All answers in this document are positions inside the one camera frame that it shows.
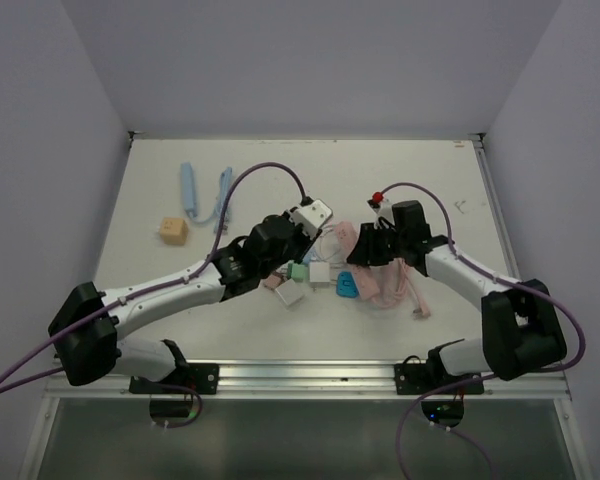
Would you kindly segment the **light blue charger plug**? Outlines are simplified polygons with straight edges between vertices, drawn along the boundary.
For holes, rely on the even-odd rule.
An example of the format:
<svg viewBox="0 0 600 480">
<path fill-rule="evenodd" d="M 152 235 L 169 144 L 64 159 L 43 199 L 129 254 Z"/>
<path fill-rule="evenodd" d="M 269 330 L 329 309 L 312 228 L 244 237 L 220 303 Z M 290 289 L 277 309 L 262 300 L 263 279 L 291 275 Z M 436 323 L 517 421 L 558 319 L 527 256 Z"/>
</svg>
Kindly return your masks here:
<svg viewBox="0 0 600 480">
<path fill-rule="evenodd" d="M 308 266 L 311 261 L 314 260 L 314 255 L 311 252 L 308 252 L 302 259 L 301 263 L 303 265 Z"/>
</svg>

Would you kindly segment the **tan cube adapter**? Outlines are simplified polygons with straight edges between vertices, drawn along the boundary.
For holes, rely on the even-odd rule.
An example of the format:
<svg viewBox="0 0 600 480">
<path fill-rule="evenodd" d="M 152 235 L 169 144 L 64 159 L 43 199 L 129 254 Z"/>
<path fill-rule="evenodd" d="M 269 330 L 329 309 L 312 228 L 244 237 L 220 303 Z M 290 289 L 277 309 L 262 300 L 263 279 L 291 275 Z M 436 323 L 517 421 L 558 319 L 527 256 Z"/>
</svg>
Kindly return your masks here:
<svg viewBox="0 0 600 480">
<path fill-rule="evenodd" d="M 284 280 L 279 275 L 271 274 L 262 281 L 262 285 L 264 288 L 273 291 L 276 288 L 278 288 L 283 282 Z"/>
</svg>

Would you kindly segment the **blue power strip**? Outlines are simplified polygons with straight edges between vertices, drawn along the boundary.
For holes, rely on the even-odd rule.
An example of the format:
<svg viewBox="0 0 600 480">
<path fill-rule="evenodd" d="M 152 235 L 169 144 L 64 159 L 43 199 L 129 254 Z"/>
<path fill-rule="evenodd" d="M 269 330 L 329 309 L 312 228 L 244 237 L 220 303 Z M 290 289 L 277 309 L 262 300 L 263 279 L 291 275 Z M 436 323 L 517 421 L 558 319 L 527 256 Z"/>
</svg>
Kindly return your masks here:
<svg viewBox="0 0 600 480">
<path fill-rule="evenodd" d="M 192 165 L 184 162 L 180 165 L 181 201 L 185 213 L 195 218 L 197 216 L 197 193 L 195 176 Z"/>
</svg>

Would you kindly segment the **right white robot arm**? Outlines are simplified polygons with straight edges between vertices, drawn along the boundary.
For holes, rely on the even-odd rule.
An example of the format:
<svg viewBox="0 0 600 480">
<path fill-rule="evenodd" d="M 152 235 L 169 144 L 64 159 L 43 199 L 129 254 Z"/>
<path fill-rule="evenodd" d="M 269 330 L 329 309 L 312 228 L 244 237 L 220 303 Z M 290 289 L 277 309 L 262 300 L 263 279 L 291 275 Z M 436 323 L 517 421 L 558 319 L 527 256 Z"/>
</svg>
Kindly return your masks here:
<svg viewBox="0 0 600 480">
<path fill-rule="evenodd" d="M 479 338 L 429 351 L 425 379 L 431 389 L 448 392 L 461 377 L 482 373 L 512 380 L 566 357 L 560 322 L 542 282 L 501 277 L 482 265 L 470 267 L 448 237 L 432 234 L 416 200 L 392 203 L 375 195 L 368 204 L 376 219 L 361 225 L 349 264 L 380 267 L 400 260 L 449 287 L 481 315 Z"/>
</svg>

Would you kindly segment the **white cube charger plug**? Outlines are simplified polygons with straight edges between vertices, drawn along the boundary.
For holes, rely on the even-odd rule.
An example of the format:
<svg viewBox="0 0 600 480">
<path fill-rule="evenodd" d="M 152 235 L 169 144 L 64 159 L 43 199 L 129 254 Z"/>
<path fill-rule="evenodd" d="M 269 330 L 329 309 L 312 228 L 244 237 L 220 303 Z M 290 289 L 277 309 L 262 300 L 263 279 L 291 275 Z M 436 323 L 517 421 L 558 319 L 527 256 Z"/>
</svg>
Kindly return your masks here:
<svg viewBox="0 0 600 480">
<path fill-rule="evenodd" d="M 328 262 L 313 261 L 308 266 L 308 282 L 314 290 L 326 289 L 331 286 L 331 266 Z"/>
</svg>

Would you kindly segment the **green charger plug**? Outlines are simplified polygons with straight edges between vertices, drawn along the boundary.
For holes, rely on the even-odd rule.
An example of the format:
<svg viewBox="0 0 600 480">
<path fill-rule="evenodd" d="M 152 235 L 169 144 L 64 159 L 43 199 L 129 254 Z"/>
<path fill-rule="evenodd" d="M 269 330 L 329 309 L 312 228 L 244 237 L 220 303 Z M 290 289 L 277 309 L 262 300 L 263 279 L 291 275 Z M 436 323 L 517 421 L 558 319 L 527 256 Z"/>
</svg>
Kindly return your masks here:
<svg viewBox="0 0 600 480">
<path fill-rule="evenodd" d="M 305 264 L 290 262 L 286 266 L 285 276 L 289 280 L 303 283 L 308 280 L 308 266 Z"/>
</svg>

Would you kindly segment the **tan cube socket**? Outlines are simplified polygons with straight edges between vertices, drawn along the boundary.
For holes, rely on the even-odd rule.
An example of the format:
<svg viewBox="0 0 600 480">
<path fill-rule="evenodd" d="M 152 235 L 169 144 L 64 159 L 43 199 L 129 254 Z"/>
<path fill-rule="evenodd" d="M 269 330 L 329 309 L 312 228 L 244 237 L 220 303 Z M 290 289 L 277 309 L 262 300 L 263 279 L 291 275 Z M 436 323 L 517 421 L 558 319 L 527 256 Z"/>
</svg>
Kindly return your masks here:
<svg viewBox="0 0 600 480">
<path fill-rule="evenodd" d="M 170 246 L 184 246 L 188 233 L 187 222 L 181 217 L 163 217 L 158 231 L 161 241 Z"/>
</svg>

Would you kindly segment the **pink power strip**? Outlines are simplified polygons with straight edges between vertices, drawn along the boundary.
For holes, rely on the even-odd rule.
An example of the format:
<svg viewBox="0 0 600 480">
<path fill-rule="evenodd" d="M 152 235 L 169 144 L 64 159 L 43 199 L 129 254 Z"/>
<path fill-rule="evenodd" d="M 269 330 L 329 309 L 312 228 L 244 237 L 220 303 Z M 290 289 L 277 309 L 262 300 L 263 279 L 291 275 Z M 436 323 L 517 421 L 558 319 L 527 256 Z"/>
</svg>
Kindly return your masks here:
<svg viewBox="0 0 600 480">
<path fill-rule="evenodd" d="M 353 252 L 358 242 L 358 233 L 353 224 L 348 221 L 341 221 L 335 225 L 334 232 L 349 271 L 353 276 L 360 298 L 363 301 L 368 301 L 378 296 L 380 288 L 371 270 L 367 267 L 355 265 L 348 260 L 349 255 Z"/>
</svg>

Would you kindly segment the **blue round plug adapter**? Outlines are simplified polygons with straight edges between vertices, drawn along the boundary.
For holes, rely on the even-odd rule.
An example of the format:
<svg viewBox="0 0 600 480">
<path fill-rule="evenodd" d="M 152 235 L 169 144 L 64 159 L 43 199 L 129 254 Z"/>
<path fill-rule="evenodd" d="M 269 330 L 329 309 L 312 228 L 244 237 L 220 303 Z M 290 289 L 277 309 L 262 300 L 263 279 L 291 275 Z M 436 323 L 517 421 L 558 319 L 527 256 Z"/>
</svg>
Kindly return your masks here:
<svg viewBox="0 0 600 480">
<path fill-rule="evenodd" d="M 360 297 L 354 277 L 349 271 L 340 271 L 333 281 L 336 295 L 341 298 L 356 299 Z"/>
</svg>

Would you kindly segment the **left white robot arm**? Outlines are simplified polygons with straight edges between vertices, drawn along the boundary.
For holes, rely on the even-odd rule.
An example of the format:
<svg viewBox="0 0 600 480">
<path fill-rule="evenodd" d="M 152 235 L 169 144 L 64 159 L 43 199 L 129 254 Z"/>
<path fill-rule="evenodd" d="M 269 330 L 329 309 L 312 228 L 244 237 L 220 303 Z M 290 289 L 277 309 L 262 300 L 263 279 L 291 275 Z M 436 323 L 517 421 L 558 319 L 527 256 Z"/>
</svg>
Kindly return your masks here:
<svg viewBox="0 0 600 480">
<path fill-rule="evenodd" d="M 248 235 L 165 277 L 104 291 L 91 282 L 78 285 L 48 328 L 70 385 L 118 373 L 155 382 L 165 392 L 181 390 L 188 383 L 188 363 L 177 343 L 136 343 L 133 334 L 181 311 L 257 289 L 279 267 L 304 258 L 325 219 L 309 208 L 294 208 L 266 217 Z"/>
</svg>

